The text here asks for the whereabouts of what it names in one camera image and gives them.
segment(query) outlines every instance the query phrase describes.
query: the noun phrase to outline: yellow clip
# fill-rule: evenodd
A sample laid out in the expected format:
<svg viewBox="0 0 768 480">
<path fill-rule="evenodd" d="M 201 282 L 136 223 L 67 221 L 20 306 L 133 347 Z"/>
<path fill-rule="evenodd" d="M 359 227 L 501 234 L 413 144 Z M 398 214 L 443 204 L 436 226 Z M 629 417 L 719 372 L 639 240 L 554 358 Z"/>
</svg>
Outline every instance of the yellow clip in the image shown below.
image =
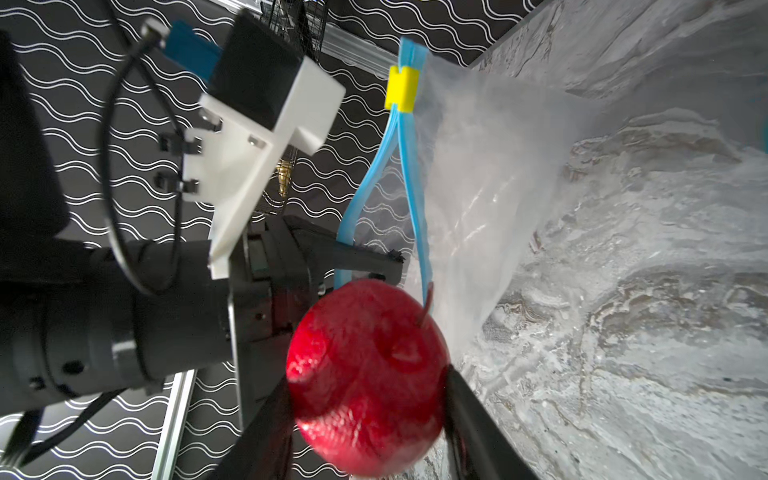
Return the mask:
<svg viewBox="0 0 768 480">
<path fill-rule="evenodd" d="M 389 68 L 389 81 L 386 85 L 386 99 L 384 108 L 392 110 L 397 105 L 397 110 L 409 114 L 413 112 L 413 104 L 416 100 L 416 88 L 419 86 L 419 71 L 411 67 L 403 67 L 400 70 L 397 65 Z"/>
</svg>

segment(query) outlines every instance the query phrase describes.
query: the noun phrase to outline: marble surface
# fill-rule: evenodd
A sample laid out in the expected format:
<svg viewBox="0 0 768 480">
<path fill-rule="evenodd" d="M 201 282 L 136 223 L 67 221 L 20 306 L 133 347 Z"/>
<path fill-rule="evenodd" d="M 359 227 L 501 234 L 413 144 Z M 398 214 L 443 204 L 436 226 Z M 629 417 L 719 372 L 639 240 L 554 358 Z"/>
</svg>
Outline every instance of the marble surface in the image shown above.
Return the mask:
<svg viewBox="0 0 768 480">
<path fill-rule="evenodd" d="M 540 478 L 768 478 L 766 25 L 553 0 L 478 66 L 603 105 L 454 359 Z M 444 442 L 402 478 L 449 478 Z"/>
</svg>

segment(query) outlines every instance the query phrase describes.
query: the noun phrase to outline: blue connector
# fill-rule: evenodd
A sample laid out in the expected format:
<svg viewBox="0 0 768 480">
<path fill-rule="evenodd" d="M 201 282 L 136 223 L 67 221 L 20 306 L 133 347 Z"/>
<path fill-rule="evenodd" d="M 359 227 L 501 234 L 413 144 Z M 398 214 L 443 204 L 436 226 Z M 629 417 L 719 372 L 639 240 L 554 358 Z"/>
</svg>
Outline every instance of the blue connector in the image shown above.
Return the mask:
<svg viewBox="0 0 768 480">
<path fill-rule="evenodd" d="M 221 57 L 221 48 L 198 37 L 184 22 L 174 22 L 165 39 L 165 56 L 208 83 Z"/>
</svg>

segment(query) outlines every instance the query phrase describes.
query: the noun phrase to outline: transparent bag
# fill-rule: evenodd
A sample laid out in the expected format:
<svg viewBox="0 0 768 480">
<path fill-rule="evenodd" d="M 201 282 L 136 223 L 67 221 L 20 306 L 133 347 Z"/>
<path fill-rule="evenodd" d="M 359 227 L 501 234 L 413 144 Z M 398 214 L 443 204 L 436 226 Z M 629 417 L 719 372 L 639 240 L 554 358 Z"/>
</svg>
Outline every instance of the transparent bag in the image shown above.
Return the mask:
<svg viewBox="0 0 768 480">
<path fill-rule="evenodd" d="M 362 208 L 350 205 L 339 240 L 349 243 L 344 230 L 353 224 L 354 244 L 401 250 L 408 259 L 403 288 L 423 300 L 423 280 L 433 282 L 432 316 L 458 359 L 501 299 L 596 107 L 461 68 L 403 39 L 400 67 L 414 58 L 413 112 L 392 109 L 353 199 Z M 348 279 L 339 275 L 337 286 Z"/>
</svg>

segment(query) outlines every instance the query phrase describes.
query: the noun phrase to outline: black wire mesh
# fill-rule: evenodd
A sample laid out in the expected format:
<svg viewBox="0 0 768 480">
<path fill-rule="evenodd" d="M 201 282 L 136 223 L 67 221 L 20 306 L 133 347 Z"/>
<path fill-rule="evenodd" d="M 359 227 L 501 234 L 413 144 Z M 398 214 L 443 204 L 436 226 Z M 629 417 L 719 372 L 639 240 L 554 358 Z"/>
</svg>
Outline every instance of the black wire mesh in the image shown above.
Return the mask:
<svg viewBox="0 0 768 480">
<path fill-rule="evenodd" d="M 323 46 L 328 8 L 322 0 L 272 0 L 260 3 L 261 21 L 304 55 L 317 61 Z M 291 174 L 299 152 L 288 147 L 267 184 L 258 212 L 278 214 L 288 200 Z"/>
</svg>

